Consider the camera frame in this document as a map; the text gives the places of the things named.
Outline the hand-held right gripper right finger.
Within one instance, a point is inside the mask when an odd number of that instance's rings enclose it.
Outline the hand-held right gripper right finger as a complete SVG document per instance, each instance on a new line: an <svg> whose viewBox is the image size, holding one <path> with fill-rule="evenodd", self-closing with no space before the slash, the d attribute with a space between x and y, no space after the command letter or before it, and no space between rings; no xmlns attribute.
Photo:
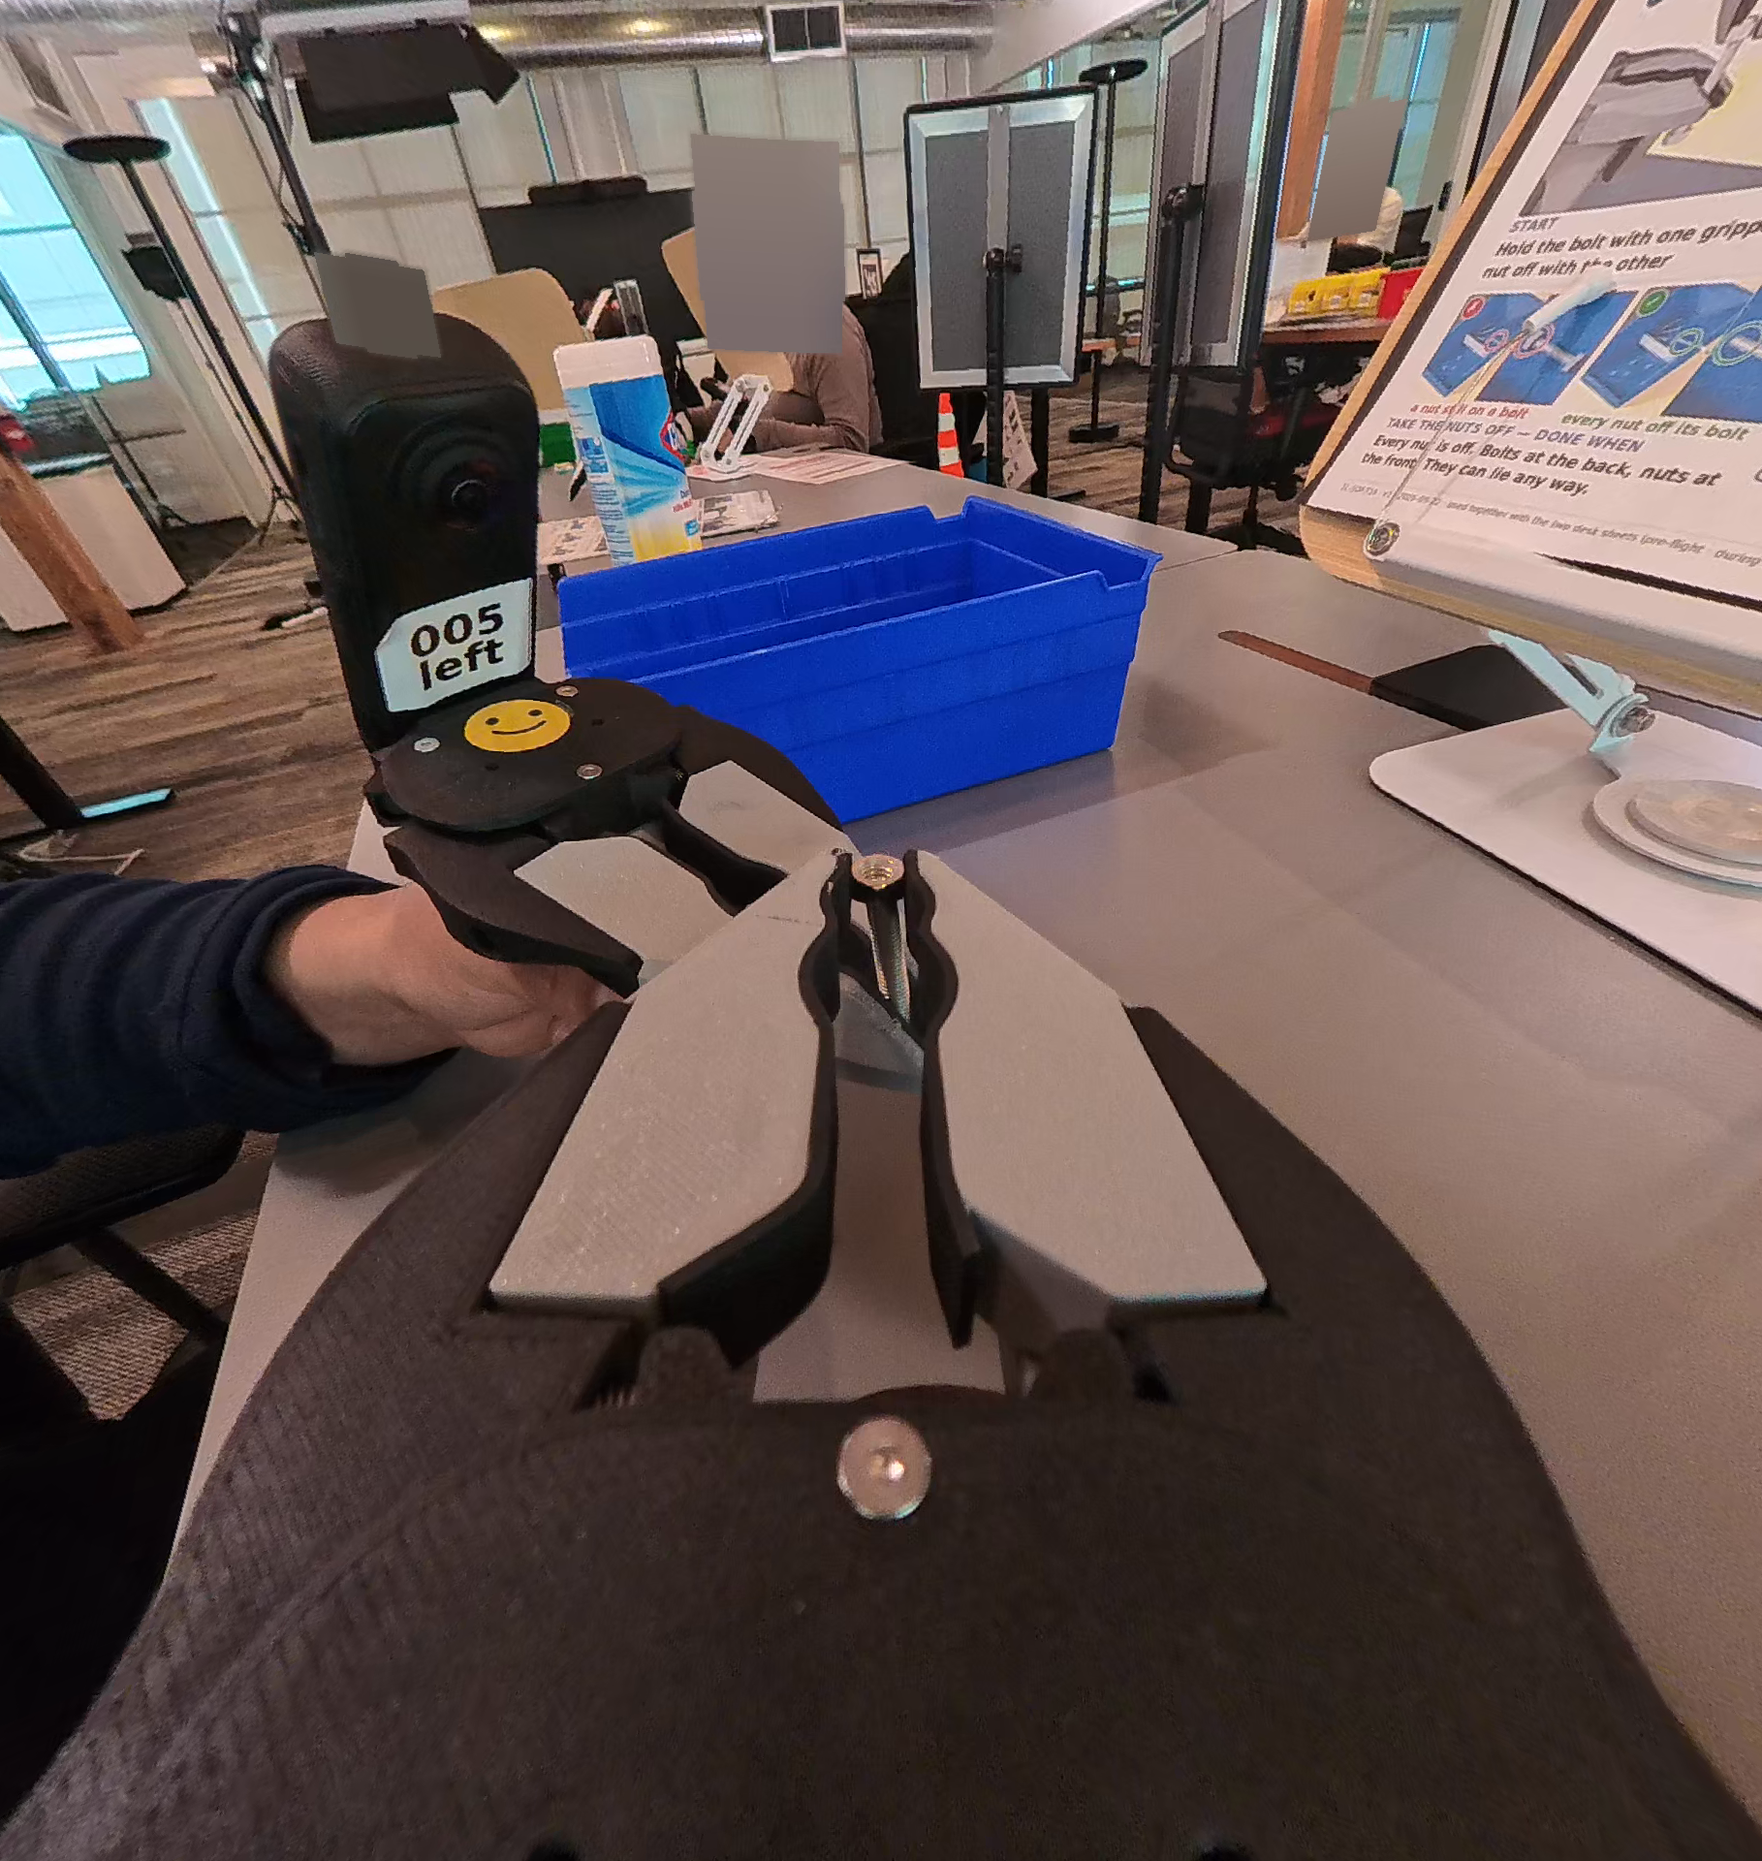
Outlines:
<svg viewBox="0 0 1762 1861"><path fill-rule="evenodd" d="M929 1266L952 1344L1244 1309L1269 1289L1120 995L938 855L902 889Z"/></svg>

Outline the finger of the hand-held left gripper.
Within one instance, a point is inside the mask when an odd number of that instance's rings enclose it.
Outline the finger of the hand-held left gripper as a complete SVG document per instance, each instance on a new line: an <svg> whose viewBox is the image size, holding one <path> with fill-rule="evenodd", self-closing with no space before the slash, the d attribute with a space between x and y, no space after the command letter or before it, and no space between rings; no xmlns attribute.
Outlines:
<svg viewBox="0 0 1762 1861"><path fill-rule="evenodd" d="M775 859L777 886L737 912L672 855L637 838L557 845L521 879L634 948L643 982L631 1014L631 1056L681 1085L808 1085L828 1034L859 1082L918 1085L922 1061L879 1006L846 1001L833 976L819 991L809 949L837 922L822 884L856 852L840 832L808 832Z"/></svg>
<svg viewBox="0 0 1762 1861"><path fill-rule="evenodd" d="M686 777L662 802L664 850L726 908L747 908L817 855L842 855L846 833L733 761Z"/></svg>

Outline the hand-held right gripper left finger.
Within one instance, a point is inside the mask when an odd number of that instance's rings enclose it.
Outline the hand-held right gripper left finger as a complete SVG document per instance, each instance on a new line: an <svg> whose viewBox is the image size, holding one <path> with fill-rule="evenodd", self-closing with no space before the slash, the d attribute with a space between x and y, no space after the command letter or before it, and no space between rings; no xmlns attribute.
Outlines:
<svg viewBox="0 0 1762 1861"><path fill-rule="evenodd" d="M706 1331L750 1360L822 1289L846 848L635 993L499 1261L499 1309Z"/></svg>

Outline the blue plastic bin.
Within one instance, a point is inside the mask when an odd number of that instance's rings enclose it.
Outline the blue plastic bin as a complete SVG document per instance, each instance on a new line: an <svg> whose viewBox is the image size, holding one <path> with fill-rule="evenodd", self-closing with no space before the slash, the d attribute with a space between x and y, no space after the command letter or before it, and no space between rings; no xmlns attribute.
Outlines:
<svg viewBox="0 0 1762 1861"><path fill-rule="evenodd" d="M1105 752L1159 555L972 497L567 574L571 676L783 752L842 821Z"/></svg>

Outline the steel hex bolt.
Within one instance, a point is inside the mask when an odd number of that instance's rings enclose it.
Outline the steel hex bolt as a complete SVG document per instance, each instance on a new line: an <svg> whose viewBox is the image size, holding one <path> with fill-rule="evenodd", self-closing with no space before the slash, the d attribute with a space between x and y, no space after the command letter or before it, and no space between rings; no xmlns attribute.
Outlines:
<svg viewBox="0 0 1762 1861"><path fill-rule="evenodd" d="M895 893L879 896L869 894L860 886L852 886L852 890L869 915L869 944L873 949L876 989L894 1014L894 1020L912 1030L912 959L903 884Z"/></svg>

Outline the person's left forearm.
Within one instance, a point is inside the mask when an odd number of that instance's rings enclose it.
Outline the person's left forearm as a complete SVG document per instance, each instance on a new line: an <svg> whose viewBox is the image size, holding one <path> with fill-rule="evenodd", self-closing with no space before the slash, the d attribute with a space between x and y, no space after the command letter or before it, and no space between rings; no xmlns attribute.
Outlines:
<svg viewBox="0 0 1762 1861"><path fill-rule="evenodd" d="M135 1136L302 1127L425 1082L438 1056L338 1063L264 980L289 918L382 890L330 866L0 883L0 1176Z"/></svg>

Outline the person's left hand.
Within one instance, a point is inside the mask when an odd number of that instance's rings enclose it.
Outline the person's left hand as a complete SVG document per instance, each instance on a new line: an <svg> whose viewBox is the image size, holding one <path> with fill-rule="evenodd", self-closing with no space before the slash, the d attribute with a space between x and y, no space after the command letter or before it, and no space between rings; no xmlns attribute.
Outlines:
<svg viewBox="0 0 1762 1861"><path fill-rule="evenodd" d="M294 915L268 944L264 980L346 1066L454 1049L534 1056L613 1003L610 988L577 968L471 951L415 886Z"/></svg>

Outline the tan chair back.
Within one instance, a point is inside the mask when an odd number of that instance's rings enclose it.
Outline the tan chair back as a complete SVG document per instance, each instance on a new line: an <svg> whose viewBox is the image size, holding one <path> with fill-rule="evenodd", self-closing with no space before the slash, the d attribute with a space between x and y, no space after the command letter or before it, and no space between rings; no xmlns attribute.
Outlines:
<svg viewBox="0 0 1762 1861"><path fill-rule="evenodd" d="M430 292L438 316L450 314L497 341L526 376L540 422L568 422L559 383L559 346L588 345L591 336L563 284L545 269L523 268L481 282Z"/></svg>

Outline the disinfecting wipes canister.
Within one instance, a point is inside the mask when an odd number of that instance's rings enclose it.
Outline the disinfecting wipes canister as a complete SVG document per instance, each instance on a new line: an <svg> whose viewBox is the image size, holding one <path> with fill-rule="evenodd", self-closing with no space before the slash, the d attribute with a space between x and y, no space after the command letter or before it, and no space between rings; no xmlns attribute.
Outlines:
<svg viewBox="0 0 1762 1861"><path fill-rule="evenodd" d="M687 446L655 338L561 345L555 364L610 561L698 549L702 517L687 489Z"/></svg>

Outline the black monitor screen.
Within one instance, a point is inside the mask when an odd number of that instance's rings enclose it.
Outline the black monitor screen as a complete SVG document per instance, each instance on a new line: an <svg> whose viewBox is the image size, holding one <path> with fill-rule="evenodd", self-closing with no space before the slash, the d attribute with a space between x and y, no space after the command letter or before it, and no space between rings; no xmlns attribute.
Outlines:
<svg viewBox="0 0 1762 1861"><path fill-rule="evenodd" d="M691 189L619 195L595 182L547 184L532 189L526 205L481 207L478 220L497 272L544 269L574 299L635 279L657 338L698 333L664 258L664 244L692 226Z"/></svg>

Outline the black studio light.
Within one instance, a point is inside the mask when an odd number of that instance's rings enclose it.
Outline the black studio light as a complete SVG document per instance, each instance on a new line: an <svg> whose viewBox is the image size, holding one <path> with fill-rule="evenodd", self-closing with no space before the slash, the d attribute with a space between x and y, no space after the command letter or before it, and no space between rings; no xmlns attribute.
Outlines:
<svg viewBox="0 0 1762 1861"><path fill-rule="evenodd" d="M312 143L448 128L454 97L505 98L517 66L462 20L425 20L368 32L302 34L296 40L298 108Z"/></svg>

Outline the large window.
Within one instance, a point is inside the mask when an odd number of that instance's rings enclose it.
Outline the large window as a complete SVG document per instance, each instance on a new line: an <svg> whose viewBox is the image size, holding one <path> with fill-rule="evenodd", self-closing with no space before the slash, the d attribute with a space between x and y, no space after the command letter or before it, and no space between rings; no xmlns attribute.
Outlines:
<svg viewBox="0 0 1762 1861"><path fill-rule="evenodd" d="M0 128L0 394L143 381L150 355L94 258L43 154Z"/></svg>

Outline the black floor lamp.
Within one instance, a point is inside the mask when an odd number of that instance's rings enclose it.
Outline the black floor lamp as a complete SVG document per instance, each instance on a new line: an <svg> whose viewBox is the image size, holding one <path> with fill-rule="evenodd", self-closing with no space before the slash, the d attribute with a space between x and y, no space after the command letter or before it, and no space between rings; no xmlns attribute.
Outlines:
<svg viewBox="0 0 1762 1861"><path fill-rule="evenodd" d="M1113 232L1113 190L1117 168L1117 98L1120 84L1143 77L1146 58L1107 58L1084 71L1084 80L1098 88L1095 125L1101 129L1098 156L1098 207L1095 207L1095 277L1094 277L1094 341L1090 356L1090 405L1088 418L1070 432L1074 445L1098 446L1118 437L1118 423L1103 416L1103 376L1107 358L1117 350L1117 334L1111 334L1109 301L1118 301L1118 287L1111 282L1111 232Z"/></svg>
<svg viewBox="0 0 1762 1861"><path fill-rule="evenodd" d="M83 133L63 142L65 156L90 171L118 173L139 208L142 219L124 231L124 268L155 299L171 304L198 346L214 383L225 399L242 446L260 468L268 509L260 538L268 539L277 519L287 519L298 542L304 542L304 514L289 461L277 437L254 395L229 341L223 336L209 301L194 284L186 261L171 236L162 211L150 196L145 168L156 168L171 156L171 146L148 133Z"/></svg>

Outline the white board stand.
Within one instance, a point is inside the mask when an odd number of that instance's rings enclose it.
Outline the white board stand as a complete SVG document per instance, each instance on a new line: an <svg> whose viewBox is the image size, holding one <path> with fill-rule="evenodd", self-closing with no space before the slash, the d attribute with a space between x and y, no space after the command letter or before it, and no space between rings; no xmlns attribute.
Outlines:
<svg viewBox="0 0 1762 1861"><path fill-rule="evenodd" d="M1762 740L1490 630L1560 708L1372 762L1372 783L1762 1016Z"/></svg>

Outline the black office chair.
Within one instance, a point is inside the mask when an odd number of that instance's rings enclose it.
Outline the black office chair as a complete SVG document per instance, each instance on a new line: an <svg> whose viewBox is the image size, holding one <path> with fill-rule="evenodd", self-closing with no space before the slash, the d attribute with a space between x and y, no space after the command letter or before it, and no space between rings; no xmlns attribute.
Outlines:
<svg viewBox="0 0 1762 1861"><path fill-rule="evenodd" d="M1286 530L1263 521L1261 490L1291 498L1295 474L1311 456L1310 412L1318 405L1303 379L1280 394L1257 399L1255 366L1188 366L1181 370L1172 413L1166 468L1188 483L1183 531L1209 535L1212 497L1222 489L1247 492L1242 519L1217 535L1239 547L1272 547L1303 555L1305 546Z"/></svg>

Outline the framed grey panel on stand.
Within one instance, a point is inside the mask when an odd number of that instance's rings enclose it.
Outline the framed grey panel on stand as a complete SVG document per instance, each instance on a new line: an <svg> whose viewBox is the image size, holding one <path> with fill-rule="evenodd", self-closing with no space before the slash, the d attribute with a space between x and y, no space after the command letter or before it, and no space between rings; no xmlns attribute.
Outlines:
<svg viewBox="0 0 1762 1861"><path fill-rule="evenodd" d="M995 484L1009 389L1074 383L1095 98L1064 84L903 115L918 381L986 394Z"/></svg>
<svg viewBox="0 0 1762 1861"><path fill-rule="evenodd" d="M1159 515L1181 370L1258 360L1303 27L1301 2L1205 2L1159 43L1143 521Z"/></svg>

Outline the white frame bracket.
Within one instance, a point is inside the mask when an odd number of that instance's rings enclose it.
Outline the white frame bracket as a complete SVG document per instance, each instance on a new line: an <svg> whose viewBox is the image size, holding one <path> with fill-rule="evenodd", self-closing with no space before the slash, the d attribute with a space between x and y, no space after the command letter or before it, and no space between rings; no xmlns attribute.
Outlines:
<svg viewBox="0 0 1762 1861"><path fill-rule="evenodd" d="M765 372L735 376L712 409L710 426L687 463L687 473L692 477L731 478L750 471L744 459L769 395L772 379Z"/></svg>

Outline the wooden post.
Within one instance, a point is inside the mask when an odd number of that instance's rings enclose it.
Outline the wooden post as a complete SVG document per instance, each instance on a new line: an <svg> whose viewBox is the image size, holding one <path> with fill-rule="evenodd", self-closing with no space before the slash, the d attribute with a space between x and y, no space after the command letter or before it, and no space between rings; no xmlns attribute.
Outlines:
<svg viewBox="0 0 1762 1861"><path fill-rule="evenodd" d="M65 519L0 445L0 526L28 570L97 656L142 643L143 630L111 593Z"/></svg>

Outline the silver air duct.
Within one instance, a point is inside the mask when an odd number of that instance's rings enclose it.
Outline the silver air duct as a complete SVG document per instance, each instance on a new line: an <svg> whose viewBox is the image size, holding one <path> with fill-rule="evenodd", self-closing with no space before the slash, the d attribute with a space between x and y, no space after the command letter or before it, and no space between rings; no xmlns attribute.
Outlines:
<svg viewBox="0 0 1762 1861"><path fill-rule="evenodd" d="M165 4L148 34L209 36L250 14L270 34L462 24L517 66L803 61L782 51L783 4ZM1032 64L1101 36L1156 30L1181 4L842 4L840 56L1012 58Z"/></svg>

